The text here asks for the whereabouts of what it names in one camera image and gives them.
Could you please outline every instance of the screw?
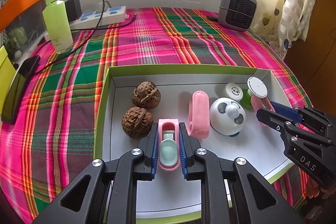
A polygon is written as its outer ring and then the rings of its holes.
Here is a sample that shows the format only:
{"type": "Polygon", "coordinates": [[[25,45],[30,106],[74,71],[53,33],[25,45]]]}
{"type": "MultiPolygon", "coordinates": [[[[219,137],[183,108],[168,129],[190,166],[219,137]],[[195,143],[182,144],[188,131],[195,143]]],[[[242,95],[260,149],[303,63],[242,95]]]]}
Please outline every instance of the screw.
{"type": "Polygon", "coordinates": [[[94,167],[101,166],[102,164],[103,164],[103,161],[102,161],[101,159],[95,159],[95,160],[93,160],[93,162],[92,162],[92,165],[93,165],[94,167]]]}
{"type": "Polygon", "coordinates": [[[246,164],[246,159],[238,158],[238,159],[236,159],[236,163],[239,164],[239,165],[245,165],[246,164]]]}
{"type": "Polygon", "coordinates": [[[132,150],[132,155],[137,156],[140,155],[142,153],[142,150],[140,148],[134,148],[132,150]]]}
{"type": "Polygon", "coordinates": [[[204,148],[199,148],[196,150],[196,153],[199,155],[205,155],[207,153],[207,150],[204,148]]]}

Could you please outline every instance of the lotion bottle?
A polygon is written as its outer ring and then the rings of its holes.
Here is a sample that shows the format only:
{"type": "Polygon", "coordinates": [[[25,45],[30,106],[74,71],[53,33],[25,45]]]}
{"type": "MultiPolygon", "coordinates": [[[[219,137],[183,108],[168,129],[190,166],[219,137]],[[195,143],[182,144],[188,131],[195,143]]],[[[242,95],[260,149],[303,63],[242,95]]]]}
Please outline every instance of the lotion bottle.
{"type": "Polygon", "coordinates": [[[51,42],[58,54],[70,50],[74,44],[68,22],[65,3],[62,0],[45,0],[43,10],[44,23],[51,38],[51,42]]]}

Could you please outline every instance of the table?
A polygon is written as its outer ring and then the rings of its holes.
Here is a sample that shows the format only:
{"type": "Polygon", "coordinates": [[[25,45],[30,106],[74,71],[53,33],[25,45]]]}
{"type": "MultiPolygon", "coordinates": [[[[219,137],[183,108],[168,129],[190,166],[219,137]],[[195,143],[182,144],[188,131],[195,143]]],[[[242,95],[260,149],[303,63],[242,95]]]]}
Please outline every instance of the table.
{"type": "MultiPolygon", "coordinates": [[[[296,77],[265,42],[251,31],[237,32],[207,19],[216,13],[179,8],[127,13],[130,19],[137,14],[135,22],[96,31],[75,54],[34,76],[16,124],[1,125],[1,188],[26,223],[92,161],[108,66],[191,63],[265,68],[273,72],[293,107],[311,106],[296,77]]],[[[91,32],[75,33],[75,46],[91,32]]],[[[39,69],[63,56],[51,43],[33,54],[41,56],[39,69]]],[[[307,178],[294,166],[273,185],[297,209],[305,198],[307,178]]]]}

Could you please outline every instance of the power strip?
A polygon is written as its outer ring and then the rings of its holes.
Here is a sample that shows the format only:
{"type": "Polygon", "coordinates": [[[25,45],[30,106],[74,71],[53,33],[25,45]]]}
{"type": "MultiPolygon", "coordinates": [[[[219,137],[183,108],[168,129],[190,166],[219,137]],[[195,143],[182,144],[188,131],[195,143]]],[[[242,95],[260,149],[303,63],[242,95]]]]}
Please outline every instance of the power strip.
{"type": "MultiPolygon", "coordinates": [[[[101,13],[97,12],[85,13],[79,19],[69,23],[70,30],[94,28],[97,26],[100,16],[101,13]]],[[[129,15],[126,15],[126,6],[109,8],[103,13],[100,26],[122,23],[125,22],[127,18],[129,18],[129,15]]],[[[45,34],[44,38],[46,41],[51,40],[48,32],[45,34]]]]}

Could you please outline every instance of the gray heater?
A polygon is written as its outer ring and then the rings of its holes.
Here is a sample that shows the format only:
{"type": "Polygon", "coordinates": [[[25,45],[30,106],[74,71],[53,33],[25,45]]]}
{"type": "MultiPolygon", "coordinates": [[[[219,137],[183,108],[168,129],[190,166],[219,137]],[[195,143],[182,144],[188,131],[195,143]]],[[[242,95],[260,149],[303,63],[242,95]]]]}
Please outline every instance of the gray heater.
{"type": "Polygon", "coordinates": [[[218,22],[226,28],[246,31],[250,28],[256,8],[256,0],[221,0],[218,22]]]}

